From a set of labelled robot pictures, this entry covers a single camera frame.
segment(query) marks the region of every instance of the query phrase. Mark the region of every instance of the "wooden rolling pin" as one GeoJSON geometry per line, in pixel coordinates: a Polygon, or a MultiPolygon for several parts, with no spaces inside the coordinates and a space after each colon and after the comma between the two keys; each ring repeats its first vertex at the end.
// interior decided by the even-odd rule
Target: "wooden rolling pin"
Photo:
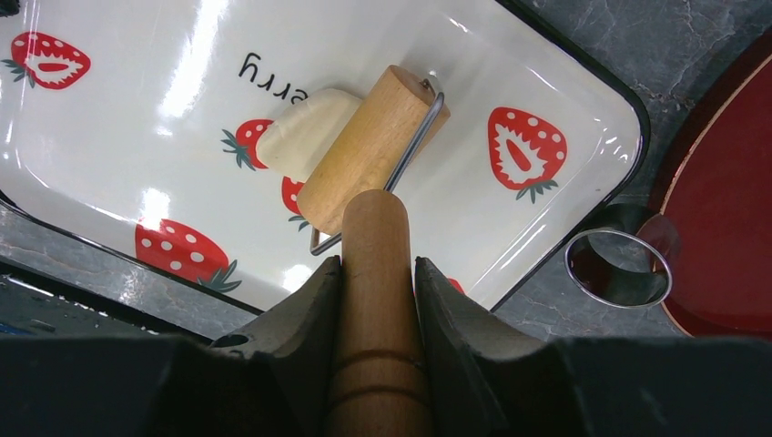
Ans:
{"type": "Polygon", "coordinates": [[[408,217],[391,193],[365,191],[346,207],[343,273],[325,432],[432,435],[408,217]]]}
{"type": "MultiPolygon", "coordinates": [[[[298,208],[316,229],[338,233],[343,210],[354,196],[383,189],[434,100],[421,81],[404,68],[389,66],[313,170],[298,194],[298,208]]],[[[421,148],[450,116],[443,107],[421,148]]]]}

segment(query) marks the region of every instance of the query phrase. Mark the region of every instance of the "strawberry leaf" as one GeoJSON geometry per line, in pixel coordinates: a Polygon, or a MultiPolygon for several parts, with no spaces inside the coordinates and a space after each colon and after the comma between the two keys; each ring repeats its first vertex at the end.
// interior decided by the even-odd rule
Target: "strawberry leaf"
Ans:
{"type": "Polygon", "coordinates": [[[233,260],[228,265],[228,268],[225,269],[225,271],[222,270],[222,268],[217,269],[215,273],[212,275],[211,279],[209,280],[203,280],[201,278],[198,278],[198,284],[203,285],[204,287],[207,287],[210,290],[214,290],[220,293],[227,293],[229,291],[233,291],[241,285],[240,280],[234,280],[233,282],[227,282],[230,275],[233,274],[233,272],[236,270],[236,266],[238,265],[238,262],[236,260],[233,260]]]}
{"type": "Polygon", "coordinates": [[[230,134],[230,132],[225,129],[222,129],[222,131],[225,132],[228,138],[221,139],[220,141],[231,147],[231,150],[223,148],[222,151],[225,153],[236,154],[236,165],[239,166],[239,168],[242,168],[242,164],[246,164],[249,169],[256,171],[255,166],[252,165],[252,161],[249,160],[249,153],[247,148],[239,146],[239,144],[236,142],[236,139],[233,137],[233,135],[230,134]]]}

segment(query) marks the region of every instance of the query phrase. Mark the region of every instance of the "red round plate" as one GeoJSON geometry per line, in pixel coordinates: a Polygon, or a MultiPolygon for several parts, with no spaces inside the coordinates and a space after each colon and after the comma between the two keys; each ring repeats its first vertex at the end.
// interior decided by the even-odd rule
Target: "red round plate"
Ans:
{"type": "Polygon", "coordinates": [[[770,60],[767,32],[695,108],[652,193],[683,245],[665,309],[692,335],[772,339],[770,60]]]}

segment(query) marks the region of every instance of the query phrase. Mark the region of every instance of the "white tray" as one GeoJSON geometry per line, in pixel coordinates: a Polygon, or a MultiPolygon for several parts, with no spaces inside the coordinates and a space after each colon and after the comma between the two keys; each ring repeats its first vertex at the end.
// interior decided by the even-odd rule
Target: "white tray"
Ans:
{"type": "Polygon", "coordinates": [[[364,96],[388,64],[436,71],[452,117],[395,193],[413,254],[486,308],[629,179],[647,137],[632,92],[493,0],[22,3],[0,26],[5,201],[260,310],[323,257],[293,218],[296,187],[223,150],[307,93],[364,96]],[[493,171],[497,125],[538,147],[512,137],[504,153],[527,183],[493,171]]]}

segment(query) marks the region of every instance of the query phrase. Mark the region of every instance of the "countertop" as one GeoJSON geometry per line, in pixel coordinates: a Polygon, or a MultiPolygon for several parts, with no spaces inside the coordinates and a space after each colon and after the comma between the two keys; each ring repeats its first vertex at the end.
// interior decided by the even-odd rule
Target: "countertop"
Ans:
{"type": "MultiPolygon", "coordinates": [[[[615,200],[638,204],[645,204],[658,164],[695,102],[772,25],[772,2],[768,0],[524,3],[644,101],[652,121],[648,155],[635,179],[615,200]]],[[[2,207],[0,256],[210,338],[255,317],[2,207]]],[[[682,335],[660,307],[619,310],[586,297],[565,273],[562,251],[496,314],[543,340],[554,336],[682,335]]]]}

